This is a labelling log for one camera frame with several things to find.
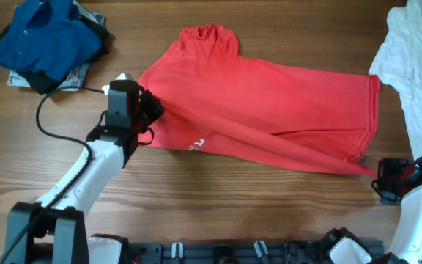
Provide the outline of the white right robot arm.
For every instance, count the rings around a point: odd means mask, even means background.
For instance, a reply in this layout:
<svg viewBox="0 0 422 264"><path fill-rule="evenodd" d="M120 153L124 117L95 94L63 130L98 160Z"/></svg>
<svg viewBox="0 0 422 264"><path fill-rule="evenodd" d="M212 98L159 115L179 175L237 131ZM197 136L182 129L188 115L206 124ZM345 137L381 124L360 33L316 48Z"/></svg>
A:
<svg viewBox="0 0 422 264"><path fill-rule="evenodd" d="M333 229L321 242L320 257L330 263L422 263L422 157L380 161L372 185L383 202L401 207L388 251L376 257L348 230Z"/></svg>

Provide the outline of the red printed t-shirt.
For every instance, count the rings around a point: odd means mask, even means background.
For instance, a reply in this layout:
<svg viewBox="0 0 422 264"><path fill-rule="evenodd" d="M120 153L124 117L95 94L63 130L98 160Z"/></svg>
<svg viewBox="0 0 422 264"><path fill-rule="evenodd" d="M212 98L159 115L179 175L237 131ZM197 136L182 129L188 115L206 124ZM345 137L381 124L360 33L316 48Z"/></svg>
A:
<svg viewBox="0 0 422 264"><path fill-rule="evenodd" d="M379 121L376 76L240 55L222 25L186 27L138 82L163 105L153 146L284 169L375 176L360 164Z"/></svg>

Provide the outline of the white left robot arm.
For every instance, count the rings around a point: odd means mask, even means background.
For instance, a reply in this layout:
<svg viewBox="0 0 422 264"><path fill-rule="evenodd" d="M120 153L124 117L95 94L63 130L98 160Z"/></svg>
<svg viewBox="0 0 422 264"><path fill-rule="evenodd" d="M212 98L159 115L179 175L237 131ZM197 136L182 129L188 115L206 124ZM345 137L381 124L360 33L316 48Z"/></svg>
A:
<svg viewBox="0 0 422 264"><path fill-rule="evenodd" d="M17 202L9 212L0 263L132 263L129 240L86 235L86 217L110 180L164 113L142 88L111 90L108 109L81 144L82 154L65 176L36 202Z"/></svg>

